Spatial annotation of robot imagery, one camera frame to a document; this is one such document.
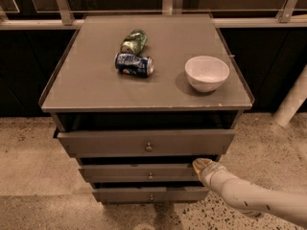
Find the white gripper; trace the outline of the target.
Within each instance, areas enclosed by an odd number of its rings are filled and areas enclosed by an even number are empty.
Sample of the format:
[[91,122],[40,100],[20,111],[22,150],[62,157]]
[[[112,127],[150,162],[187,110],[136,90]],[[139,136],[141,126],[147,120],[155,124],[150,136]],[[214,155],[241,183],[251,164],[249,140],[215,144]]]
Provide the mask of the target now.
[[200,175],[201,183],[210,191],[220,193],[225,182],[236,178],[225,166],[212,162],[208,158],[197,158],[192,163],[196,174]]

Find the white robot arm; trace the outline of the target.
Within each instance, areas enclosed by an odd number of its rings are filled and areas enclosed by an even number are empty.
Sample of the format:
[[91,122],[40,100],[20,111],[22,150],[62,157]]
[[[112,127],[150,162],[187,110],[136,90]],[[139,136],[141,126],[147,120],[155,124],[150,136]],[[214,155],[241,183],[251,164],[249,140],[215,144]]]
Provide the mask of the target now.
[[307,227],[307,195],[274,191],[239,178],[219,162],[207,158],[193,161],[203,186],[224,202],[252,219],[270,214],[301,227]]

